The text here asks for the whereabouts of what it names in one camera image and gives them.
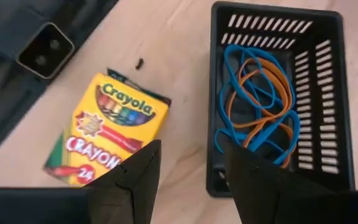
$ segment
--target yellow crayon box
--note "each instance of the yellow crayon box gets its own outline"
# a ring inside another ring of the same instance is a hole
[[[152,141],[169,105],[102,73],[75,108],[44,169],[83,186]]]

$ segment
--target rubber band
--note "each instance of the rubber band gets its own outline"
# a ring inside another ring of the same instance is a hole
[[[241,51],[241,67],[235,75],[233,68],[229,64],[228,57],[233,52]],[[223,153],[218,144],[218,134],[223,133],[229,136],[237,145],[248,148],[255,152],[262,144],[271,145],[280,155],[273,161],[276,165],[286,167],[289,164],[290,156],[296,147],[300,132],[300,120],[295,111],[292,110],[295,99],[294,91],[291,83],[288,81],[287,74],[277,62],[277,60],[268,52],[255,48],[245,48],[239,45],[229,45],[224,51],[224,64],[229,71],[230,80],[223,85],[219,92],[218,110],[226,128],[217,129],[214,136],[216,149]],[[257,69],[246,73],[247,65],[256,65]],[[250,78],[254,75],[260,75],[267,80],[270,91],[265,91],[251,82]],[[231,93],[228,102],[224,102],[224,94],[227,88],[232,86],[234,91]],[[259,95],[266,96],[270,99],[270,103],[262,105]],[[255,120],[237,124],[231,121],[231,106],[236,96],[246,100],[255,108]],[[281,111],[273,114],[267,109],[278,105]],[[293,122],[293,129],[283,121],[290,118]],[[237,132],[238,128],[252,128],[249,133]],[[289,147],[283,150],[268,138],[278,128],[282,128],[288,135]]]

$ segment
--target light wood surface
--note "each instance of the light wood surface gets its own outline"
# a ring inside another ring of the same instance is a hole
[[[92,76],[106,67],[173,99],[160,130],[160,187],[153,223],[240,223],[232,200],[205,190],[209,37],[213,0],[120,0],[0,146],[0,186],[64,186],[41,168]],[[345,22],[358,188],[358,1],[242,1],[339,11]],[[136,71],[139,57],[144,67]]]

